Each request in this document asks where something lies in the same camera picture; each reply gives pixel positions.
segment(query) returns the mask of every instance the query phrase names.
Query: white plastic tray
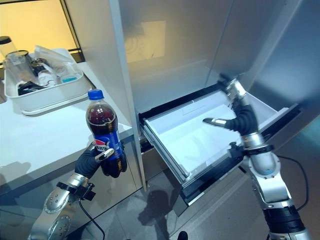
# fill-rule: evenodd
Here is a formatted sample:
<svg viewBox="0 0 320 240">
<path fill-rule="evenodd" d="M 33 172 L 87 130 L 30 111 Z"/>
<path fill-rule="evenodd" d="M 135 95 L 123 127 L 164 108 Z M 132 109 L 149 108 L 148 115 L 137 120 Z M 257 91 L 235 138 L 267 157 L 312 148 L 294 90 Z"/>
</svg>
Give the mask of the white plastic tray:
<svg viewBox="0 0 320 240">
<path fill-rule="evenodd" d="M 67 49 L 53 50 L 73 60 Z M 81 76 L 76 80 L 19 96 L 13 76 L 5 70 L 4 94 L 19 106 L 23 114 L 39 114 L 87 97 L 86 93 L 91 86 L 80 69 L 79 72 Z"/>
</svg>

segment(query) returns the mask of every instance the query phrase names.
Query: pepsi bottle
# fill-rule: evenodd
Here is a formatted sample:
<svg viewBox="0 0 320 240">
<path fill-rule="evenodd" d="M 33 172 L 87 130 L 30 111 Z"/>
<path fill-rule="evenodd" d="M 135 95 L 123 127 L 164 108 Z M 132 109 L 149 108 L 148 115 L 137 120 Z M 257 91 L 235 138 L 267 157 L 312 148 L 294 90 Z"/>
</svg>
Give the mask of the pepsi bottle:
<svg viewBox="0 0 320 240">
<path fill-rule="evenodd" d="M 88 97 L 91 103 L 86 110 L 85 119 L 93 134 L 95 147 L 99 152 L 114 149 L 114 153 L 101 162 L 102 171 L 106 176 L 117 178 L 120 172 L 127 170 L 127 159 L 119 138 L 117 115 L 104 101 L 101 90 L 88 91 Z"/>
</svg>

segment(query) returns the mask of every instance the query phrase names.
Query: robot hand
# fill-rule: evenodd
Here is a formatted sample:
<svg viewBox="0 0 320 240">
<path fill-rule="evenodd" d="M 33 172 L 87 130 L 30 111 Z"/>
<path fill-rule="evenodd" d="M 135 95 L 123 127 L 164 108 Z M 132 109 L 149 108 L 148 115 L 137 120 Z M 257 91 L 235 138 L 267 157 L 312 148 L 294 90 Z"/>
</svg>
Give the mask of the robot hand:
<svg viewBox="0 0 320 240">
<path fill-rule="evenodd" d="M 248 100 L 247 92 L 242 87 L 241 83 L 236 77 L 231 80 L 224 74 L 221 74 L 220 76 L 222 79 L 218 81 L 218 84 L 232 103 L 232 109 L 236 118 L 231 120 L 206 118 L 203 121 L 210 125 L 238 131 L 241 136 L 258 132 L 256 115 Z"/>
<path fill-rule="evenodd" d="M 263 210 L 269 226 L 271 240 L 310 240 L 289 190 L 283 181 L 278 157 L 273 146 L 265 143 L 258 129 L 256 115 L 250 106 L 247 92 L 238 79 L 221 74 L 218 85 L 232 103 L 236 118 L 231 120 L 206 118 L 203 122 L 238 131 L 244 147 L 243 156 L 248 157 L 253 191 Z"/>
<path fill-rule="evenodd" d="M 113 148 L 98 152 L 95 144 L 90 144 L 76 161 L 71 177 L 66 183 L 58 182 L 57 188 L 46 198 L 42 213 L 34 222 L 28 240 L 62 240 L 66 236 L 78 207 L 78 199 L 91 201 L 95 196 L 91 191 L 94 185 L 89 183 L 89 179 L 100 163 L 114 152 Z"/>
</svg>

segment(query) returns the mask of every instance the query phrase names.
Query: black object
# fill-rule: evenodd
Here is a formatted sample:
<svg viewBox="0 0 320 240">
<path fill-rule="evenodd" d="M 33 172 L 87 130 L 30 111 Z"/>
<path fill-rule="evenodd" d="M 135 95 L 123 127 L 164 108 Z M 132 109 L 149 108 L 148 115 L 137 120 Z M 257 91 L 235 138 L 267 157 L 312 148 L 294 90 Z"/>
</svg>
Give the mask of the black object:
<svg viewBox="0 0 320 240">
<path fill-rule="evenodd" d="M 185 231 L 181 231 L 179 233 L 178 239 L 177 240 L 188 240 L 188 233 Z"/>
<path fill-rule="evenodd" d="M 8 44 L 11 42 L 11 38 L 9 36 L 0 36 L 0 44 Z"/>
<path fill-rule="evenodd" d="M 145 153 L 146 151 L 153 149 L 154 147 L 148 141 L 144 141 L 140 143 L 141 153 Z"/>
<path fill-rule="evenodd" d="M 240 171 L 243 172 L 244 174 L 247 173 L 247 171 L 242 166 L 238 166 L 238 169 L 240 169 Z"/>
<path fill-rule="evenodd" d="M 217 84 L 219 84 L 220 90 L 223 91 L 226 95 L 228 94 L 227 92 L 227 87 L 229 83 L 232 81 L 231 77 L 229 77 L 227 74 L 221 72 L 219 74 L 220 78 L 217 81 Z"/>
<path fill-rule="evenodd" d="M 25 56 L 27 59 L 32 59 L 30 56 L 29 56 L 29 52 L 27 50 L 18 50 L 18 51 L 13 51 L 13 52 L 10 52 L 10 53 L 16 53 L 16 55 L 18 56 Z"/>
<path fill-rule="evenodd" d="M 38 84 L 33 83 L 32 81 L 27 81 L 24 84 L 20 84 L 18 87 L 18 95 L 24 95 L 24 94 L 29 94 L 32 92 L 35 92 L 37 90 L 44 89 L 44 86 L 40 86 Z"/>
<path fill-rule="evenodd" d="M 87 187 L 84 187 L 82 185 L 78 186 L 78 187 L 74 187 L 74 186 L 70 186 L 68 184 L 65 184 L 63 182 L 58 182 L 56 184 L 57 187 L 63 189 L 63 190 L 67 190 L 70 193 L 76 195 L 77 197 L 79 197 L 82 200 L 89 200 L 91 201 L 94 196 L 96 195 L 95 192 L 91 191 L 92 188 L 95 187 L 95 185 L 93 183 L 89 183 Z"/>
<path fill-rule="evenodd" d="M 303 231 L 304 224 L 294 205 L 282 208 L 264 209 L 264 218 L 270 232 L 276 234 L 289 234 Z"/>
<path fill-rule="evenodd" d="M 278 158 L 282 158 L 282 159 L 287 159 L 287 160 L 290 160 L 290 161 L 293 161 L 295 162 L 296 164 L 298 164 L 298 166 L 300 167 L 301 171 L 302 171 L 302 174 L 303 174 L 303 177 L 304 177 L 304 181 L 305 181 L 305 201 L 304 203 L 297 208 L 298 211 L 300 211 L 301 209 L 303 209 L 309 202 L 309 182 L 308 182 L 308 178 L 307 178 L 307 174 L 306 174 L 306 171 L 305 169 L 303 168 L 303 166 L 301 165 L 300 162 L 298 162 L 297 160 L 294 160 L 293 158 L 290 158 L 290 157 L 287 157 L 287 156 L 280 156 L 280 155 L 277 155 Z"/>
<path fill-rule="evenodd" d="M 50 67 L 48 61 L 45 58 L 42 58 L 42 57 L 36 58 L 35 62 L 37 64 L 45 64 L 45 65 L 48 65 Z"/>
<path fill-rule="evenodd" d="M 125 172 L 127 170 L 127 157 L 125 155 L 125 147 L 122 142 L 119 142 L 121 145 L 123 154 L 120 155 L 117 159 L 106 159 L 101 162 L 101 169 L 104 175 L 111 176 L 113 178 L 118 178 L 120 172 Z"/>
<path fill-rule="evenodd" d="M 87 217 L 94 223 L 94 225 L 96 225 L 96 227 L 102 232 L 102 235 L 103 235 L 103 240 L 105 240 L 105 237 L 106 237 L 106 234 L 105 234 L 105 231 L 103 231 L 103 229 L 99 226 L 98 223 L 96 223 L 96 221 L 90 216 L 90 214 L 85 210 L 84 206 L 82 206 L 82 203 L 81 203 L 81 198 L 79 198 L 78 200 L 78 203 L 79 203 L 79 206 L 81 208 L 81 210 L 85 213 L 85 215 L 87 215 Z"/>
<path fill-rule="evenodd" d="M 38 74 L 46 70 L 44 66 L 42 66 L 40 63 L 38 63 L 36 60 L 33 60 L 30 62 L 31 71 L 34 76 L 38 77 Z"/>
<path fill-rule="evenodd" d="M 275 147 L 273 145 L 267 145 L 267 146 L 258 147 L 258 148 L 252 149 L 252 150 L 244 150 L 243 154 L 245 156 L 257 155 L 257 154 L 271 152 L 273 149 L 275 149 Z"/>
<path fill-rule="evenodd" d="M 74 172 L 90 179 L 100 166 L 94 157 L 99 153 L 96 148 L 85 150 L 75 162 Z"/>
<path fill-rule="evenodd" d="M 235 101 L 232 105 L 236 118 L 226 120 L 224 128 L 239 132 L 241 136 L 256 133 L 258 131 L 258 121 L 254 110 L 250 105 L 242 106 Z"/>
</svg>

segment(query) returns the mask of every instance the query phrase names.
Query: floor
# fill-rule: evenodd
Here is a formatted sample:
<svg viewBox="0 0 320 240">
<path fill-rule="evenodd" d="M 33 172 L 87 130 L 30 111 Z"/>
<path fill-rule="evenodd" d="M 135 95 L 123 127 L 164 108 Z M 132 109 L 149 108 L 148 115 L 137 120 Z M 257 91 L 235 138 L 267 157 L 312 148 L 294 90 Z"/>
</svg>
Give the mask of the floor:
<svg viewBox="0 0 320 240">
<path fill-rule="evenodd" d="M 300 211 L 312 238 L 320 239 L 320 117 L 277 151 L 299 160 L 308 175 L 310 201 Z M 305 183 L 295 163 L 281 160 L 282 176 L 296 206 L 305 199 Z M 264 240 L 268 227 L 251 190 L 249 177 L 236 170 L 181 216 L 172 210 L 179 185 L 169 170 L 148 182 L 148 190 L 138 190 L 95 220 L 104 229 L 107 240 L 176 240 L 186 231 L 189 240 Z M 92 223 L 71 233 L 68 240 L 101 240 Z"/>
</svg>

